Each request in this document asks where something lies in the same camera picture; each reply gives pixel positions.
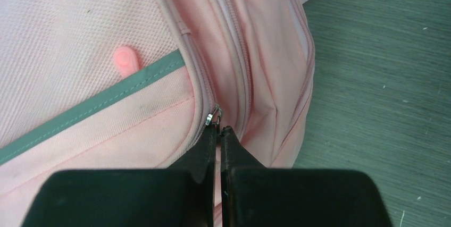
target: green trim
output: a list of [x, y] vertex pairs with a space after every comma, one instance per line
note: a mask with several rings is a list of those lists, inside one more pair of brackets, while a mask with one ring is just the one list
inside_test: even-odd
[[5, 146], [0, 150], [0, 165], [102, 109], [153, 84], [184, 65], [185, 62], [179, 50], [164, 56], [152, 65], [74, 106]]

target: metal zipper pull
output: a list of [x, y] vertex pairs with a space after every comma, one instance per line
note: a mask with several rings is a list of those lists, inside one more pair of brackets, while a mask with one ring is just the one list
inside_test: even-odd
[[[213, 117], [218, 114], [218, 118], [216, 121], [212, 122]], [[211, 124], [213, 125], [219, 125], [222, 119], [222, 109], [218, 104], [214, 105], [214, 110], [211, 114], [207, 116], [207, 120], [205, 121], [205, 126], [209, 126]]]

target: paint speck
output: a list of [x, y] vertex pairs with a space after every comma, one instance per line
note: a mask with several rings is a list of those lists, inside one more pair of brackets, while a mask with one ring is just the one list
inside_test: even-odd
[[399, 227], [403, 226], [403, 220], [404, 220], [405, 213], [406, 213], [406, 210], [403, 210], [403, 216], [401, 216], [401, 222], [399, 223]]

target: pink zipper pull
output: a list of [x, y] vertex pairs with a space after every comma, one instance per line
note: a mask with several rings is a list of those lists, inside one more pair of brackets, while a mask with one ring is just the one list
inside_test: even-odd
[[139, 71], [138, 56], [130, 47], [124, 46], [114, 51], [113, 61], [123, 78]]

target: pink backpack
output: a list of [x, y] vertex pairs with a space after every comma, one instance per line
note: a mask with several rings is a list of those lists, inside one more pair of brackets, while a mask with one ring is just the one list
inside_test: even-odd
[[215, 104], [262, 164], [292, 166], [314, 70], [301, 3], [0, 0], [0, 225], [56, 171], [170, 165]]

